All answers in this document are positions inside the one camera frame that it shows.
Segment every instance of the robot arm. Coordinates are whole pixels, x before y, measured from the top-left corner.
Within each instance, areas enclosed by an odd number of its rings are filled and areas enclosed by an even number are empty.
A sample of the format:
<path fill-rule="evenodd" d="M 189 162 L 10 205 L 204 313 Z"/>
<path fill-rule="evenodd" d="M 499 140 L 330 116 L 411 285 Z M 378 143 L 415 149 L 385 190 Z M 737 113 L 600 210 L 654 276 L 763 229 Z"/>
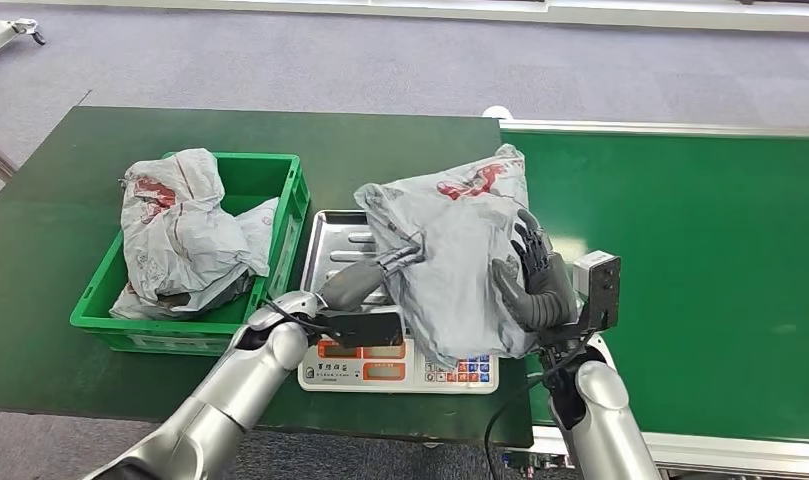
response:
<path fill-rule="evenodd" d="M 660 480 L 622 378 L 586 345 L 594 332 L 616 325 L 621 260 L 593 252 L 575 262 L 574 289 L 586 298 L 578 314 L 562 257 L 536 219 L 524 210 L 519 217 L 525 245 L 513 246 L 525 288 L 500 261 L 493 262 L 493 278 L 513 318 L 537 336 L 551 418 L 578 473 L 586 480 Z"/>
<path fill-rule="evenodd" d="M 322 333 L 343 345 L 389 345 L 396 340 L 394 333 L 377 328 L 354 328 L 353 316 L 317 315 L 331 307 L 355 309 L 386 276 L 422 261 L 418 252 L 419 247 L 407 247 L 352 264 L 318 294 L 290 292 L 254 312 L 209 375 L 165 423 L 84 480 L 205 480 L 217 474 Z M 366 331 L 369 336 L 359 333 Z"/>

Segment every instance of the floor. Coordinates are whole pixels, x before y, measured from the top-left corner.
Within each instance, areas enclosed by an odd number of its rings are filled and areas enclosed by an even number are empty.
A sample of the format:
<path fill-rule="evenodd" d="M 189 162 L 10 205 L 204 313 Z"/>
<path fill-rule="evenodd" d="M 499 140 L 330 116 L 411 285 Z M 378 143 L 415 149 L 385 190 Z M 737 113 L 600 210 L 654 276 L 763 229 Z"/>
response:
<path fill-rule="evenodd" d="M 78 104 L 432 115 L 503 104 L 517 118 L 809 126 L 809 35 L 0 5 L 0 19 L 18 17 L 48 40 L 0 52 L 0 148 L 18 164 Z M 152 428 L 0 413 L 0 479 L 77 477 Z M 254 432 L 225 478 L 484 468 L 475 447 Z"/>

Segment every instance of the green plastic crate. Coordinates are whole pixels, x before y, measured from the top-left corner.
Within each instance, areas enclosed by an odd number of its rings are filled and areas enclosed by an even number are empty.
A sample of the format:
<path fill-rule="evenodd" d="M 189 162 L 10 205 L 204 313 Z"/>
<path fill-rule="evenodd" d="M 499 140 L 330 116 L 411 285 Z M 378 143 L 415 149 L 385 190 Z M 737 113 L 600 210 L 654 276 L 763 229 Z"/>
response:
<path fill-rule="evenodd" d="M 127 283 L 122 234 L 116 236 L 71 314 L 71 325 L 91 333 L 121 352 L 220 355 L 237 327 L 266 294 L 286 292 L 292 264 L 310 203 L 301 164 L 295 155 L 213 153 L 224 184 L 222 208 L 238 215 L 280 197 L 274 218 L 270 274 L 227 305 L 195 320 L 168 322 L 112 318 L 109 310 Z"/>

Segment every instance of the metal tray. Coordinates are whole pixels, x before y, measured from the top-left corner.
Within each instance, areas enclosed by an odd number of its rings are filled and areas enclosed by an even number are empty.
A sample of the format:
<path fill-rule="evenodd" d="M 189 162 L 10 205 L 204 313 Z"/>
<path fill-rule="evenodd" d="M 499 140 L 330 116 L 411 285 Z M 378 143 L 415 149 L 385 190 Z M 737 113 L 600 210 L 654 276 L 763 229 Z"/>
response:
<path fill-rule="evenodd" d="M 365 212 L 322 210 L 313 217 L 301 289 L 315 292 L 343 268 L 374 257 L 376 253 L 377 245 L 366 223 Z M 380 287 L 363 302 L 363 311 L 370 313 L 379 307 L 389 306 L 392 306 L 392 301 L 384 287 Z"/>

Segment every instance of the plastic bag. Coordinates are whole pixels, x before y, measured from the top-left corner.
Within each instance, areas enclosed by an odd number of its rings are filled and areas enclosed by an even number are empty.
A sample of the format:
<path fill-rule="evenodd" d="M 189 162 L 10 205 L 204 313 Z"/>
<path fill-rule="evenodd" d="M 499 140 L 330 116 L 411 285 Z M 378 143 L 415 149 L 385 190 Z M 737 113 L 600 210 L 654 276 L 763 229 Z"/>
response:
<path fill-rule="evenodd" d="M 247 272 L 268 275 L 278 199 L 234 217 L 204 149 L 133 164 L 124 175 L 121 228 L 129 288 L 110 314 L 189 318 L 247 291 Z"/>
<path fill-rule="evenodd" d="M 387 289 L 422 352 L 456 359 L 520 357 L 534 343 L 500 300 L 489 263 L 518 267 L 510 245 L 519 208 L 527 208 L 525 157 L 512 145 L 444 172 L 367 184 L 354 193 L 378 250 L 423 246 L 426 261 L 387 280 Z"/>

